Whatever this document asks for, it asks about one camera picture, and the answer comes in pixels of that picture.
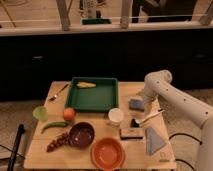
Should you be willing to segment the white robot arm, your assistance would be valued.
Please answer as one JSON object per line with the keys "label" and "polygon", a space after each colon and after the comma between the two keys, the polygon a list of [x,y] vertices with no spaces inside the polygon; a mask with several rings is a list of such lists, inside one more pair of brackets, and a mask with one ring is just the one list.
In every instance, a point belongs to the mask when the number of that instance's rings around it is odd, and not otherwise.
{"label": "white robot arm", "polygon": [[158,95],[174,105],[201,130],[202,144],[198,150],[196,171],[213,171],[213,107],[171,85],[169,70],[148,73],[142,89],[145,113],[149,115]]}

